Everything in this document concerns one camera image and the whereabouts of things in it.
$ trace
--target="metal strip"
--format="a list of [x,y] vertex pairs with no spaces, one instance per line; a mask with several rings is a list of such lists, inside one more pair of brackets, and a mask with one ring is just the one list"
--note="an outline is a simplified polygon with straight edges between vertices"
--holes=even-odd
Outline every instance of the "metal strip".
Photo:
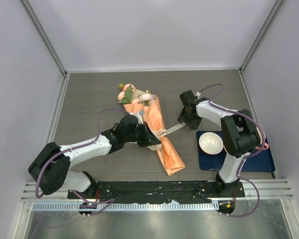
[[[292,192],[286,179],[268,179],[268,180],[252,180],[259,190],[261,199],[293,199]],[[237,198],[237,200],[254,200],[257,198],[255,189],[248,182],[242,182],[245,190],[245,198]],[[35,183],[28,182],[25,186],[22,202],[37,202],[38,199],[34,194]],[[42,200],[57,201],[77,201],[67,199],[67,190],[59,190],[51,195],[45,195]],[[211,198],[212,200],[231,200],[232,198]]]
[[292,205],[294,200],[280,200],[293,238],[299,239],[299,220]]
[[179,68],[141,68],[141,69],[105,69],[105,70],[77,70],[67,73],[111,73],[111,72],[152,72],[152,71],[217,71],[239,70],[239,67],[179,67]]
[[265,34],[267,33],[269,27],[271,26],[273,20],[275,19],[277,13],[279,12],[279,10],[281,9],[281,7],[283,6],[283,3],[285,2],[285,0],[276,0],[274,6],[272,7],[269,15],[267,16],[260,32],[258,33],[252,47],[250,48],[242,66],[240,67],[240,71],[244,71],[249,63],[249,61],[251,60],[251,58],[253,57],[253,55],[255,54],[260,42],[263,40]]
[[28,227],[31,211],[34,203],[33,202],[25,202],[23,206],[23,210],[20,216],[20,220],[14,235],[14,239],[24,239],[26,234],[26,229]]
[[69,83],[69,78],[70,78],[70,74],[67,74],[66,77],[64,77],[64,79],[63,79],[63,82],[62,82],[62,85],[60,88],[60,92],[59,92],[59,97],[58,97],[58,100],[56,102],[56,106],[54,109],[54,114],[53,114],[53,118],[51,121],[48,137],[46,139],[46,143],[50,143],[54,140],[54,136],[55,136],[56,128],[58,126],[66,89],[67,89],[68,83]]
[[250,107],[250,110],[251,110],[251,114],[252,114],[253,118],[256,121],[258,121],[257,116],[256,116],[256,112],[255,112],[255,108],[254,108],[254,105],[253,105],[253,101],[252,101],[252,96],[250,94],[248,84],[245,80],[245,74],[244,74],[244,72],[239,71],[239,75],[240,75],[240,79],[243,83],[243,87],[244,87],[244,90],[245,90],[245,93],[246,93],[246,96],[247,96],[247,100],[248,100],[248,104],[249,104],[249,107]]
[[26,13],[28,14],[28,16],[30,17],[30,20],[32,21],[35,29],[37,30],[37,32],[39,33],[42,41],[44,42],[45,46],[47,47],[48,51],[50,52],[52,58],[54,59],[56,65],[58,66],[59,70],[61,71],[62,75],[65,76],[66,75],[66,71],[60,61],[60,58],[58,57],[58,55],[56,54],[49,38],[47,37],[39,19],[37,18],[33,8],[31,7],[31,4],[28,2],[28,0],[19,0],[20,3],[22,4],[22,6],[24,7]]
[[[33,205],[32,211],[77,211],[90,212],[98,211],[107,204],[98,205],[97,209],[79,209],[82,201],[77,202],[37,202]],[[201,204],[179,204],[172,201],[169,204],[111,204],[107,212],[130,212],[130,211],[201,211],[218,210],[218,202]]]

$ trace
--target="pink flower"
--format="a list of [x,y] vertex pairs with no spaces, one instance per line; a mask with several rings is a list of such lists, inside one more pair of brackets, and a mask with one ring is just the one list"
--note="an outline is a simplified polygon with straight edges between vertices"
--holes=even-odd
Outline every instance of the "pink flower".
[[151,101],[153,99],[153,96],[151,96],[151,94],[143,94],[140,97],[140,101],[144,102],[144,101]]
[[132,87],[132,90],[133,91],[135,91],[136,90],[136,88],[135,88],[135,86],[134,85],[132,85],[132,84],[126,84],[124,87],[123,87],[123,91],[126,91],[127,89],[128,89],[128,87],[129,86],[131,86]]
[[135,99],[135,100],[132,100],[132,104],[140,104],[140,100],[139,99]]
[[119,102],[121,102],[121,100],[122,100],[124,97],[125,97],[125,92],[124,92],[124,91],[120,92],[120,93],[119,93],[119,96],[118,96],[118,100],[119,100]]

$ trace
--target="flower bouquet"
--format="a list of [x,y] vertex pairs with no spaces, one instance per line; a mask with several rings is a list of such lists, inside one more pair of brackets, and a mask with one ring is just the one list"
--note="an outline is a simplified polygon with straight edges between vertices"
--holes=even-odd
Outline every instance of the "flower bouquet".
[[185,168],[185,164],[179,157],[176,149],[170,140],[165,137],[167,134],[183,127],[178,124],[168,130],[165,129],[162,118],[158,96],[149,91],[140,91],[132,84],[120,84],[122,91],[119,93],[118,101],[123,104],[128,112],[137,113],[142,110],[145,112],[143,121],[145,121],[151,131],[160,139],[161,145],[149,147],[156,150],[159,160],[168,175],[178,172]]

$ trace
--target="tabletop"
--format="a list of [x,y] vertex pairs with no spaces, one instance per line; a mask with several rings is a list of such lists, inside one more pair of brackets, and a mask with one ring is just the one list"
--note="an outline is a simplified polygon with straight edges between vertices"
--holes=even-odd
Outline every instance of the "tabletop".
[[[225,90],[213,101],[227,108],[250,109],[238,70],[219,71],[157,71],[71,74],[66,90],[56,134],[58,145],[78,143],[96,136],[98,113],[106,108],[123,109],[118,103],[119,83],[131,83],[139,90],[150,90],[158,95],[161,112],[168,129],[176,124],[183,105],[179,95],[187,90],[194,94],[214,83],[222,83]],[[202,96],[210,97],[219,87],[208,89]],[[112,128],[123,114],[105,112],[101,116],[101,131]],[[203,119],[197,130],[221,130]],[[215,171],[202,171],[198,165],[196,130],[185,126],[167,136],[177,150],[186,168],[167,176],[157,153],[136,144],[105,156],[84,161],[71,170],[87,171],[97,181],[106,180],[213,180]],[[268,179],[270,173],[244,172],[250,179]]]

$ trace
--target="blue tray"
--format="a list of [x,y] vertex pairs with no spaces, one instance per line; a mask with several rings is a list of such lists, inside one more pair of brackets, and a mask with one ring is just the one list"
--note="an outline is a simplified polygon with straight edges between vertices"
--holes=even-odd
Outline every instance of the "blue tray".
[[[197,138],[197,148],[198,148],[198,159],[199,159],[199,168],[201,170],[216,170],[219,171],[223,166],[225,161],[226,152],[223,149],[219,154],[210,155],[204,153],[199,147],[199,137],[206,133],[207,131],[198,131],[196,133]],[[224,139],[223,133],[220,131],[212,131],[213,133],[219,135],[222,139]],[[275,165],[273,161],[273,157],[271,155],[270,148],[262,151],[258,155],[247,159],[245,165],[242,169],[245,172],[274,172]]]

